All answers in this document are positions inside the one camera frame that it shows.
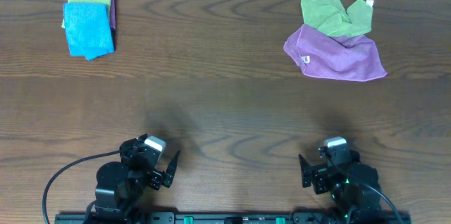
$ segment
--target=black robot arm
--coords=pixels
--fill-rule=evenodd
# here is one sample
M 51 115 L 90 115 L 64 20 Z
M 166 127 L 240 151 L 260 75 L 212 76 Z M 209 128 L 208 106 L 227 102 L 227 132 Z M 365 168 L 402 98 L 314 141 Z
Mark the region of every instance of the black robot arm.
M 173 157 L 166 172 L 155 169 L 166 143 L 156 137 L 142 135 L 122 143 L 121 162 L 110 162 L 97 171 L 96 213 L 90 218 L 105 221 L 132 221 L 134 207 L 146 187 L 158 190 L 172 184 L 180 151 Z
M 180 151 L 168 164 L 166 172 L 155 169 L 166 143 L 156 137 L 142 135 L 124 142 L 120 149 L 121 162 L 110 162 L 97 172 L 96 201 L 85 214 L 58 214 L 55 224 L 368 224 L 411 223 L 407 214 L 400 215 L 381 193 L 375 168 L 360 163 L 360 155 L 351 151 L 345 139 L 336 137 L 319 148 L 326 162 L 310 166 L 299 155 L 302 186 L 313 183 L 317 194 L 330 192 L 336 208 L 332 211 L 302 209 L 292 213 L 144 213 L 135 206 L 146 187 L 169 188 L 172 184 Z M 393 212 L 381 210 L 381 197 Z M 91 212 L 95 204 L 95 213 Z

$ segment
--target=towel label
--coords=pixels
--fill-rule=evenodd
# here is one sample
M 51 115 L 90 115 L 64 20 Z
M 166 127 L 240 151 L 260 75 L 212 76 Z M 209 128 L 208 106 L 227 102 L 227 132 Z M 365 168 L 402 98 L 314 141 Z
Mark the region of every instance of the towel label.
M 303 56 L 302 58 L 302 62 L 304 63 L 310 63 L 310 56 Z
M 374 0 L 366 0 L 366 5 L 373 7 Z

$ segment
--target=green connector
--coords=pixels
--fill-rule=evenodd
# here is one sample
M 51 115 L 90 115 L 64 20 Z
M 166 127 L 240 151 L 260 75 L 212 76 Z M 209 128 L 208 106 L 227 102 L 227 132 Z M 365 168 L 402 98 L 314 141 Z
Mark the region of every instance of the green connector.
M 285 224 L 285 218 L 276 218 L 276 224 Z
M 183 218 L 183 224 L 193 224 L 194 218 L 193 217 L 184 217 Z

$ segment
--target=wood grain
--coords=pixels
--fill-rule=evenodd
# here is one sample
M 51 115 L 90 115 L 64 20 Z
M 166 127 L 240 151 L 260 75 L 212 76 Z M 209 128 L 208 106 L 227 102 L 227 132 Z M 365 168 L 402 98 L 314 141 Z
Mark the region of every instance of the wood grain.
M 388 76 L 304 77 L 283 42 L 300 0 L 117 0 L 116 51 L 69 56 L 66 0 L 0 0 L 0 223 L 42 223 L 42 192 L 66 163 L 148 132 L 181 149 L 170 189 L 142 205 L 179 211 L 327 208 L 302 189 L 297 154 L 319 162 L 341 135 L 415 223 L 451 218 L 451 2 L 375 0 Z M 342 0 L 348 7 L 355 0 Z M 84 211 L 111 156 L 62 174 L 49 215 Z

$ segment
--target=blue towel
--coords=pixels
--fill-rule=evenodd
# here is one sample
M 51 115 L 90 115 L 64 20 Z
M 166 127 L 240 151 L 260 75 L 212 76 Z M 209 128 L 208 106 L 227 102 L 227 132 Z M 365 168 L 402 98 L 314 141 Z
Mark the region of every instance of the blue towel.
M 92 60 L 114 51 L 107 10 L 103 4 L 64 4 L 70 55 Z

